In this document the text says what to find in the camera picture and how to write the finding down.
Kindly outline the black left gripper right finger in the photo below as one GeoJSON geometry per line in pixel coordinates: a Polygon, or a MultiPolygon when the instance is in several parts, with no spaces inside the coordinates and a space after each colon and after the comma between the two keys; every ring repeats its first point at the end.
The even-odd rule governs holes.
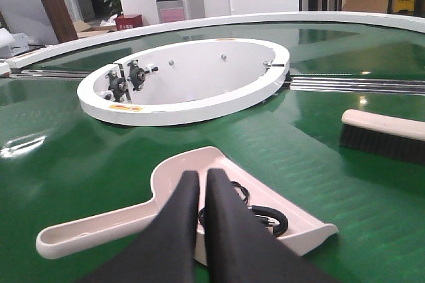
{"type": "Polygon", "coordinates": [[[218,168],[207,172],[205,248],[211,282],[336,281],[266,230],[218,168]]]}

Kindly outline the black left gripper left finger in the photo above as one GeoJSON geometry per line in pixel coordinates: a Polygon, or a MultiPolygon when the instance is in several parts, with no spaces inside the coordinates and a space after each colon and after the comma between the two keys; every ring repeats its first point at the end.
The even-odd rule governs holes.
{"type": "Polygon", "coordinates": [[[199,174],[184,171],[146,229],[78,282],[194,282],[199,174]]]}

